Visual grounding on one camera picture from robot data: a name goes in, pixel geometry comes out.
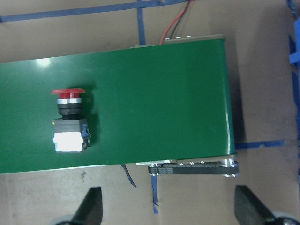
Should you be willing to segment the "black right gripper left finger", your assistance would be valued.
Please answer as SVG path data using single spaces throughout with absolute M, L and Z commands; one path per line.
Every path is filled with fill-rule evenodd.
M 100 225 L 103 218 L 101 187 L 91 187 L 71 219 L 73 225 Z

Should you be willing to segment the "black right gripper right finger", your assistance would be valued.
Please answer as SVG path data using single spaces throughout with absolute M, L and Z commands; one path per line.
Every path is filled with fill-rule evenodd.
M 240 225 L 266 225 L 274 222 L 272 212 L 246 185 L 236 185 L 234 215 Z

